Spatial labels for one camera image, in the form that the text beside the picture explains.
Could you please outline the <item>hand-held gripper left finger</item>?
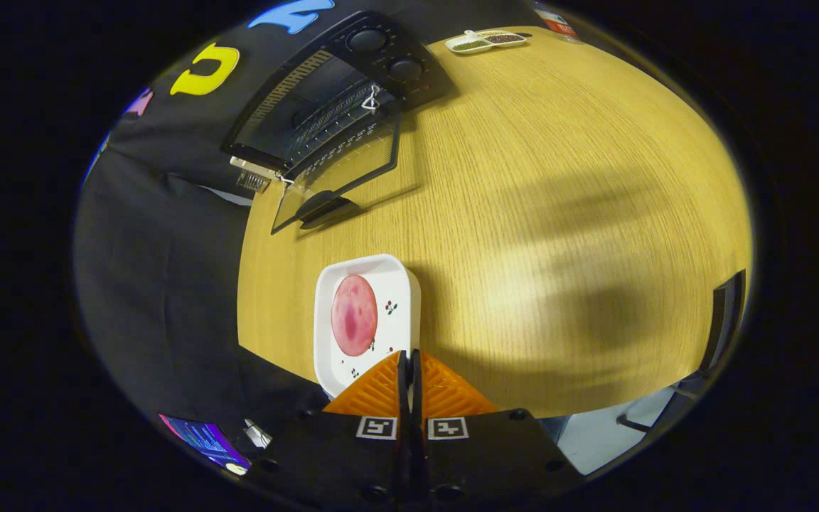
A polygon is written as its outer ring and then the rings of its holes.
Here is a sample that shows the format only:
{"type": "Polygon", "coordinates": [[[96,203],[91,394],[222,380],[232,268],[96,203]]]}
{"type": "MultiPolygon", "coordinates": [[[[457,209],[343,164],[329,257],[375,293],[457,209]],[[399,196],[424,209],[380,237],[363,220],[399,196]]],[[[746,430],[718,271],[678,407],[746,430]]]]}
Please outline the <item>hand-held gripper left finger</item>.
{"type": "Polygon", "coordinates": [[[254,460],[243,481],[291,509],[398,509],[412,479],[412,376],[407,352],[380,362],[393,414],[303,412],[254,460]]]}

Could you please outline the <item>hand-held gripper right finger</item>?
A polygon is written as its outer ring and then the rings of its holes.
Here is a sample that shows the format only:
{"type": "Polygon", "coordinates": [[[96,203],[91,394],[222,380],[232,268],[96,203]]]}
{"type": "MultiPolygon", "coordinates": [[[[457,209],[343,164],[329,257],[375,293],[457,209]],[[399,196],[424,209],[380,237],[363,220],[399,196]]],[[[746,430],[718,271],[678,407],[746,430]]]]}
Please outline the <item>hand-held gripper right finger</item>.
{"type": "Polygon", "coordinates": [[[498,409],[413,350],[410,501],[420,509],[549,509],[586,482],[524,408],[498,409]]]}

